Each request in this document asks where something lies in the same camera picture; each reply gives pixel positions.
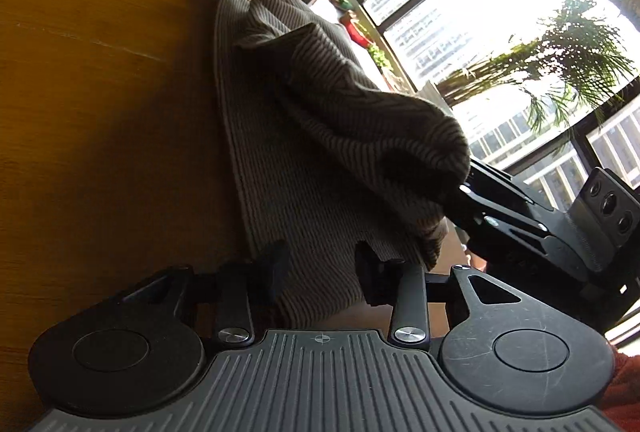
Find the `striped grey knit garment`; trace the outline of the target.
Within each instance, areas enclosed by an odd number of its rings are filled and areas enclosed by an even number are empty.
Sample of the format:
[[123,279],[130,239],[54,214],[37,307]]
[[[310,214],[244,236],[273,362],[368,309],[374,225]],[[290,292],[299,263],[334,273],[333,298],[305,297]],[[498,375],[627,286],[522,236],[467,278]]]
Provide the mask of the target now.
[[277,321],[305,328],[360,301],[354,251],[433,268],[438,195],[470,170],[455,118],[378,89],[345,32],[301,0],[216,0],[213,62],[250,253],[290,259]]

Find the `green palm plant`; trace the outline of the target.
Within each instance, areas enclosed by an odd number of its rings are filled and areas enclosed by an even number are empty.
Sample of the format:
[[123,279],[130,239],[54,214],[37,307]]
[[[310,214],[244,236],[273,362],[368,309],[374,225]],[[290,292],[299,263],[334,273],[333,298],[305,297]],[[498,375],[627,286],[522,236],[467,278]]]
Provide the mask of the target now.
[[622,100],[620,88],[638,75],[622,30],[603,7],[612,0],[563,0],[542,19],[542,33],[502,54],[492,54],[451,72],[436,88],[448,106],[457,106],[501,86],[528,100],[527,124],[567,126],[579,109],[603,119],[602,106]]

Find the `red bowl on sill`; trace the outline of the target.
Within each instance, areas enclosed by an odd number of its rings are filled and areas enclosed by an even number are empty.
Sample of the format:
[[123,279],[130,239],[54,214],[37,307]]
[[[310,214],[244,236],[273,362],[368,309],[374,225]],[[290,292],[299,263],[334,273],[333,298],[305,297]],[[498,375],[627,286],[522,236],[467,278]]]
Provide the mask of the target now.
[[358,46],[363,49],[369,49],[373,45],[366,29],[360,24],[357,15],[353,11],[346,11],[340,17],[340,23],[346,28],[349,38]]

